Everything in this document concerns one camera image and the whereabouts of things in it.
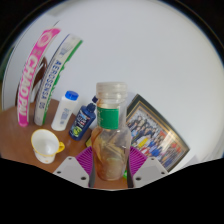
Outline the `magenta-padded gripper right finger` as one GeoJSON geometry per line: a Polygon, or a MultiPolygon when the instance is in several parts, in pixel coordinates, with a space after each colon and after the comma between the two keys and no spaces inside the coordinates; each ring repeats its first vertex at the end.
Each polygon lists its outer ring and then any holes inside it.
{"type": "Polygon", "coordinates": [[[130,148],[127,163],[129,188],[143,187],[167,175],[168,172],[155,157],[147,157],[136,148],[130,148]]]}

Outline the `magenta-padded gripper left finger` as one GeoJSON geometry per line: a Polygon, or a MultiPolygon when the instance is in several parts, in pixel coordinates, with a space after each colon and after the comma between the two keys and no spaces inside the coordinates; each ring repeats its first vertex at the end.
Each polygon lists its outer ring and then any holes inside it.
{"type": "Polygon", "coordinates": [[[95,167],[92,148],[84,149],[76,157],[68,156],[54,174],[81,187],[93,188],[95,167]]]}

